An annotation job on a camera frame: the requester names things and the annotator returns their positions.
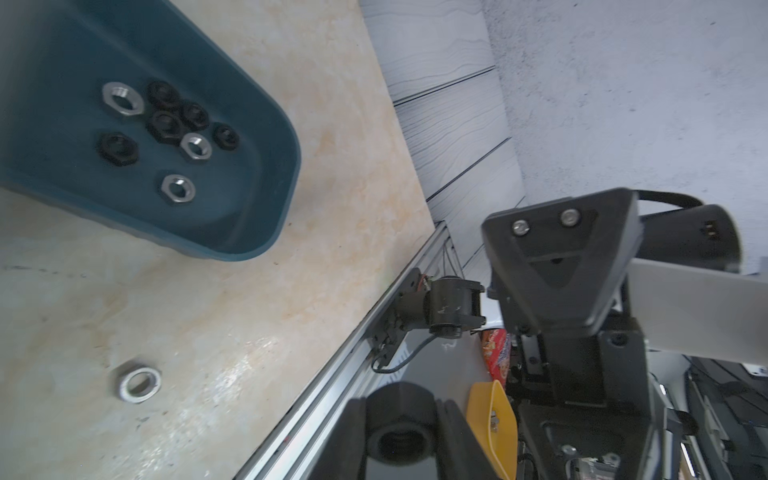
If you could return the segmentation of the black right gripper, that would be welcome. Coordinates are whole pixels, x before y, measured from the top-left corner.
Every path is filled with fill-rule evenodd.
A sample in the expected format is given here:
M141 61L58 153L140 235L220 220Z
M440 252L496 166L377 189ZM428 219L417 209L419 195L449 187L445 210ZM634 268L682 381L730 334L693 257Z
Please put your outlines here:
M661 478L663 415L645 336L626 314L605 320L642 242L637 193L501 211L481 232L505 328L543 334L520 337L509 388L539 478L574 479L585 459L608 461L616 479Z

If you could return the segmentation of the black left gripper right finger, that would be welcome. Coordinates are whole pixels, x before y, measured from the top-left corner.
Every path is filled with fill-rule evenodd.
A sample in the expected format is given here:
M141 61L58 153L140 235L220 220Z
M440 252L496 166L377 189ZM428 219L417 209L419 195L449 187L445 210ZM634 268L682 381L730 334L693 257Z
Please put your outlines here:
M436 401L436 462L441 480L497 479L458 405L453 400Z

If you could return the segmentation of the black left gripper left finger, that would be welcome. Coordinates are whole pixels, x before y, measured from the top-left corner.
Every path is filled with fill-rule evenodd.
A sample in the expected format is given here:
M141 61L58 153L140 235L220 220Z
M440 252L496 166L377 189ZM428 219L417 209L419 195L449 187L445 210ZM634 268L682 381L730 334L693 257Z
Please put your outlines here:
M366 399L352 399L343 409L312 469L311 480L359 480L366 477Z

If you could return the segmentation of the black hex nut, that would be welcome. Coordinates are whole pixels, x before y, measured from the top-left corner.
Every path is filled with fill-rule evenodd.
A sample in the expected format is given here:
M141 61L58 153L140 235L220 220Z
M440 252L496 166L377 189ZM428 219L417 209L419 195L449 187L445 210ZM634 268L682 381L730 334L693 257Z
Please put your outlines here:
M207 110L197 102L183 101L179 110L179 118L189 131L199 132L210 125Z
M145 126L153 138L161 144L178 146L186 134L186 127L179 117L165 110L153 112Z
M373 392L365 403L370 458L408 466L435 453L437 413L429 390L410 382L395 382Z
M103 159L119 167L135 164L139 160L137 142L120 132L102 134L98 151Z
M176 111L182 100L178 90L170 83L154 80L147 85L147 98L159 110Z
M225 151L234 151L239 147L240 136L228 124L217 123L213 129L214 142Z

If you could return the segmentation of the silver hex nut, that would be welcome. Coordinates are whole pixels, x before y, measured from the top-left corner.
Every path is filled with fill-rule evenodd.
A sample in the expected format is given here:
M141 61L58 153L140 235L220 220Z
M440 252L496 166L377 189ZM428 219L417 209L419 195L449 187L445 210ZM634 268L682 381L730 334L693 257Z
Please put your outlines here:
M115 393L124 402L141 404L154 397L162 387L159 370L143 364L129 364L116 374Z
M187 177L179 174L165 176L160 184L160 192L174 204L186 204L196 197L196 187Z
M142 115L145 111L141 94L121 82L105 83L102 86L102 100L105 105L125 117Z
M179 147L184 158L193 163L207 162L212 155L213 148L210 141L203 135L195 132L185 134Z

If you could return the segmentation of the teal plastic storage box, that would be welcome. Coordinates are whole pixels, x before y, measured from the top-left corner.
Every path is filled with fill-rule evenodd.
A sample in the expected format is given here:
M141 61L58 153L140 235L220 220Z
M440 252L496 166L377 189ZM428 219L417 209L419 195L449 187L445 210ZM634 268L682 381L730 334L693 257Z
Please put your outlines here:
M2 3L3 187L236 262L276 242L300 167L283 109L172 3Z

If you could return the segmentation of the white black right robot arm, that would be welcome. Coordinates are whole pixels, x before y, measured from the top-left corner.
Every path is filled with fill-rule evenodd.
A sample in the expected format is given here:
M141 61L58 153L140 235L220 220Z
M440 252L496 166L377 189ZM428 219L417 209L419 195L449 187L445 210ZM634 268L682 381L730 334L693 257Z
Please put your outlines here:
M648 371L630 303L636 258L734 272L730 216L684 194L616 188L488 216L489 295L518 343L523 458L538 479L671 479L691 430Z

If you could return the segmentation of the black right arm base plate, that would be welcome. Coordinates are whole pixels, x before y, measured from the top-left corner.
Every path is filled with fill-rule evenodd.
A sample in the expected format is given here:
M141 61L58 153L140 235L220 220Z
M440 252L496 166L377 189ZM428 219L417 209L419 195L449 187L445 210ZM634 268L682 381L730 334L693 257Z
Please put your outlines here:
M415 293L421 278L419 268L410 269L396 284L393 293L385 299L382 310L374 315L372 323L367 327L364 339L371 347L374 369L390 369L390 363L407 334L403 321L398 317L396 303L403 295Z

